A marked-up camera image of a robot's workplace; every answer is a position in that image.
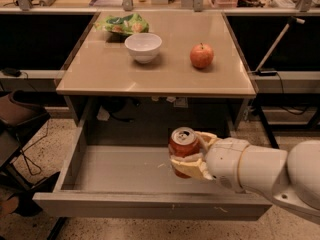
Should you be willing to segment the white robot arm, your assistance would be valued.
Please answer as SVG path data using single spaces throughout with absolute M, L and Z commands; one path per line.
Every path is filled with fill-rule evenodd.
M 250 191 L 303 219 L 320 221 L 319 140 L 287 152 L 181 127 L 172 132 L 168 148 L 181 177 L 213 181 L 236 193 Z

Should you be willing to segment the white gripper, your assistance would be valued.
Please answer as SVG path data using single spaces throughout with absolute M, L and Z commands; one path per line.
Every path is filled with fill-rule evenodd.
M 289 184 L 287 151 L 251 145 L 246 140 L 219 140 L 213 133 L 196 131 L 202 153 L 170 156 L 173 168 L 197 180 L 212 180 L 237 193 L 275 194 Z

